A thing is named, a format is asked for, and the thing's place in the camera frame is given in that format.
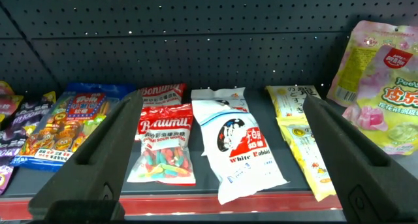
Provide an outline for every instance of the yellow snack package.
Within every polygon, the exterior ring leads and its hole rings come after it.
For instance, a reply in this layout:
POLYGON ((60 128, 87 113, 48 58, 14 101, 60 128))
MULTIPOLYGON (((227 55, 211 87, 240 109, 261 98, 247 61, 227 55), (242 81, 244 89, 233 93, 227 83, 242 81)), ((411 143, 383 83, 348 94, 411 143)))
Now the yellow snack package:
POLYGON ((267 86, 279 120, 305 119, 303 102, 307 94, 318 97, 314 86, 267 86))
POLYGON ((418 57, 382 46, 364 70, 357 98, 343 113, 389 155, 418 149, 418 57))
POLYGON ((418 54, 418 27, 360 21, 351 32, 327 98, 349 106, 358 94, 363 71, 382 46, 418 54))
POLYGON ((300 169, 302 169, 315 199, 321 201, 329 195, 335 195, 335 188, 308 122, 306 120, 280 121, 278 118, 276 119, 281 135, 288 143, 300 169))

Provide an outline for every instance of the red label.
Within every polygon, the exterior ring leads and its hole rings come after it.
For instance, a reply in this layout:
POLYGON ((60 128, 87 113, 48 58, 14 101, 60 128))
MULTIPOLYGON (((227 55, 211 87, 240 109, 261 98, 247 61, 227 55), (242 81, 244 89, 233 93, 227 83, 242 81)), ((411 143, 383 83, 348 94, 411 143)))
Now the red label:
POLYGON ((77 94, 67 107, 67 120, 92 120, 104 103, 104 93, 77 94))
POLYGON ((392 48, 383 60, 389 68, 399 69, 406 65, 411 59, 412 54, 392 48))
POLYGON ((231 151, 229 157, 234 157, 237 155, 242 155, 248 153, 252 150, 259 148, 266 148, 267 143, 263 134, 260 132, 260 128, 253 127, 247 129, 247 135, 241 139, 241 142, 236 147, 235 150, 231 151))
POLYGON ((180 106, 153 106, 142 110, 138 132, 150 129, 189 129, 193 122, 191 104, 180 106))

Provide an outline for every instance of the snack package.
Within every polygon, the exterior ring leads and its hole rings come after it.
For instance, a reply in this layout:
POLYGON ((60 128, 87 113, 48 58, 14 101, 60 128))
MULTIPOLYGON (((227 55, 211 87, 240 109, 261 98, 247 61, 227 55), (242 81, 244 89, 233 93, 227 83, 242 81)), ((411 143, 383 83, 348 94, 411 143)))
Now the snack package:
POLYGON ((139 91, 146 106, 172 106, 182 103, 185 84, 169 84, 142 88, 139 91))
POLYGON ((0 157, 10 160, 19 153, 28 136, 56 101, 55 92, 42 96, 39 101, 24 101, 13 122, 0 132, 0 157))
POLYGON ((9 162, 7 158, 0 158, 0 195, 6 190, 12 176, 13 167, 8 166, 9 162))
POLYGON ((329 195, 336 195, 331 178, 315 138, 306 120, 283 120, 277 118, 281 135, 289 145, 300 169, 319 202, 329 195))
POLYGON ((24 96, 0 95, 0 124, 18 109, 24 96))
POLYGON ((417 80, 418 57, 383 46, 343 117, 386 153, 410 155, 418 148, 417 80))
POLYGON ((220 204, 287 182, 249 112, 217 101, 192 105, 210 167, 220 182, 220 204))
POLYGON ((141 156, 127 181, 195 185, 187 147, 192 123, 191 104, 144 108, 138 125, 141 156))
POLYGON ((219 89, 194 89, 191 91, 191 100, 213 100, 226 104, 232 108, 249 112, 246 99, 244 98, 244 88, 219 89))
POLYGON ((359 22, 351 32, 327 97, 342 106, 349 106, 357 95, 363 70, 382 46, 418 54, 418 27, 359 22))
POLYGON ((133 90, 130 85, 69 84, 10 165, 57 171, 133 90))
POLYGON ((319 97, 315 86, 267 86, 279 120, 305 119, 303 102, 307 94, 319 97))

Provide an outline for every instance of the pink gummy candy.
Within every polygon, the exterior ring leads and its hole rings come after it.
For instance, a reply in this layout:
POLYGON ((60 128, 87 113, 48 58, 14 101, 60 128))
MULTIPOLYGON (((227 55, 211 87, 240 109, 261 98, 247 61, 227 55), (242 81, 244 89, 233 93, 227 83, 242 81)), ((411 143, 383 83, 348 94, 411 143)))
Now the pink gummy candy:
POLYGON ((359 127, 367 130, 386 131, 388 129, 381 109, 372 108, 371 106, 364 106, 361 109, 356 123, 359 127))

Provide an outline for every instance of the cartoon character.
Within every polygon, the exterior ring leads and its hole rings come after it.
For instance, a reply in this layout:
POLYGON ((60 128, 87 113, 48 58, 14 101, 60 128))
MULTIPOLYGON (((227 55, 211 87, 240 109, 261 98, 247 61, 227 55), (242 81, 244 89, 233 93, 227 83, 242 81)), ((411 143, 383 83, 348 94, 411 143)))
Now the cartoon character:
POLYGON ((84 136, 79 136, 74 143, 72 144, 71 152, 75 152, 86 138, 84 136))
POLYGON ((54 148, 56 150, 66 150, 68 147, 71 146, 71 142, 72 142, 71 137, 61 138, 55 143, 54 148))
POLYGON ((241 119, 231 119, 222 126, 217 136, 217 147, 221 152, 226 152, 228 149, 235 150, 238 147, 242 138, 247 135, 244 125, 241 119))
POLYGON ((74 138, 77 134, 77 130, 80 127, 78 121, 65 122, 64 130, 58 133, 58 138, 70 137, 74 138))
POLYGON ((54 145, 54 137, 55 135, 46 133, 42 140, 37 141, 33 144, 33 151, 37 151, 39 148, 50 149, 54 145))

